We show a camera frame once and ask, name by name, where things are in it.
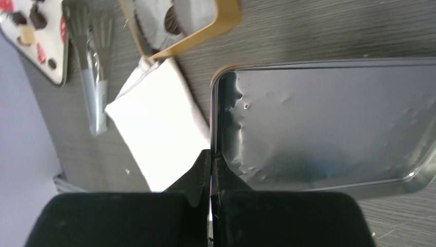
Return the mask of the white chocolate cube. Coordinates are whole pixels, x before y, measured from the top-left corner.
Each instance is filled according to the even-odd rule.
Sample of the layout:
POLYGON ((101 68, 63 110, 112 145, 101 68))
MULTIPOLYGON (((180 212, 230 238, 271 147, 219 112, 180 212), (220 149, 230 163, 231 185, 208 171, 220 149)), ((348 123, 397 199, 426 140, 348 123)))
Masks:
POLYGON ((34 28, 30 25, 20 24, 18 25, 20 36, 18 37, 18 42, 24 46, 30 46, 34 43, 34 28))

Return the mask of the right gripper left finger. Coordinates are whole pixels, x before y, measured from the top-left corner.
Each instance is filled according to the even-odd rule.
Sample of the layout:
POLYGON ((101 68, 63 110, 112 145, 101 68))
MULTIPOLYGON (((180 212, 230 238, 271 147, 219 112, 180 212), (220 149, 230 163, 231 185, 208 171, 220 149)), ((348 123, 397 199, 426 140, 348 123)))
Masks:
POLYGON ((211 153, 163 192, 62 193, 26 246, 207 246, 211 153))

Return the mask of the white folded cloth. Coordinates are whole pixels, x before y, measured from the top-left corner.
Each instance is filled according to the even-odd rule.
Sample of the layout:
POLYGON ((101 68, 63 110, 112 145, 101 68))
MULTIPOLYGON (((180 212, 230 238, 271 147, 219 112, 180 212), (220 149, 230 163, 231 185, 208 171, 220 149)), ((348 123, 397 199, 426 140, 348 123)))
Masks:
POLYGON ((210 147, 209 126, 173 58, 140 59, 105 111, 152 192, 167 189, 210 147))

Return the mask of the silver tin lid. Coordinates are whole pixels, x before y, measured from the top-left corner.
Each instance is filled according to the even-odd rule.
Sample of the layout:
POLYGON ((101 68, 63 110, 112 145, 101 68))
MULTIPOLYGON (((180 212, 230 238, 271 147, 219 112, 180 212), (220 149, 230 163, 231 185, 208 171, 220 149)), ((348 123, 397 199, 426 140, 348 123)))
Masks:
POLYGON ((255 190, 414 193, 435 180, 435 58, 236 65, 211 82, 211 149, 255 190))

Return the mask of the gold chocolate tin box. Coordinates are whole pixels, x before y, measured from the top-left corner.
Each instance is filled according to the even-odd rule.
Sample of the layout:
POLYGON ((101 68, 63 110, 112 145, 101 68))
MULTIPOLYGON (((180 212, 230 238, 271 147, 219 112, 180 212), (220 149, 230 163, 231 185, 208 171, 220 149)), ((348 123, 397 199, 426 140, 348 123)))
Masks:
POLYGON ((177 19, 185 38, 174 45, 157 51, 143 37, 134 15, 133 1, 120 1, 119 5, 142 57, 162 59, 179 55, 188 49, 219 36, 238 25, 242 18, 239 1, 173 1, 177 19))

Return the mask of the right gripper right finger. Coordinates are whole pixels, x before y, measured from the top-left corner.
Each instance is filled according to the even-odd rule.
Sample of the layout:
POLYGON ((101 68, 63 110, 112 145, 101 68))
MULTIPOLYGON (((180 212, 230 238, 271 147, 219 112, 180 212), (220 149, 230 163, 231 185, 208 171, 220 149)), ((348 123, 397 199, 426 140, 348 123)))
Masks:
POLYGON ((215 246, 375 246, 356 201, 340 192, 257 191, 212 157, 215 246))

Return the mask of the strawberry pattern tray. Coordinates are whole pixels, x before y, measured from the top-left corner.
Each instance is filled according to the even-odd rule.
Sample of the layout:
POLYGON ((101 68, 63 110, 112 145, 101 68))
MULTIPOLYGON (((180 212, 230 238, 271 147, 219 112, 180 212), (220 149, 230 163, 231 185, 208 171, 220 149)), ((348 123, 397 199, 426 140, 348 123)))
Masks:
POLYGON ((1 36, 58 87, 66 82, 69 49, 61 6, 61 1, 1 1, 1 36), (32 45, 18 42, 20 24, 34 28, 32 45), (56 70, 47 66, 50 58, 56 70))

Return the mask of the metal tongs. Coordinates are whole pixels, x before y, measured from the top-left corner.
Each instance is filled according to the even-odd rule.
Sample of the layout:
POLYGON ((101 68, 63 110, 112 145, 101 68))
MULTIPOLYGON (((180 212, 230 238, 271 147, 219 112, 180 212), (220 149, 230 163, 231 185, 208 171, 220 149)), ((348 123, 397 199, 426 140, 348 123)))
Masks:
POLYGON ((62 12, 80 69, 89 130, 98 136, 107 131, 113 15, 105 9, 91 11, 86 1, 63 1, 62 12))

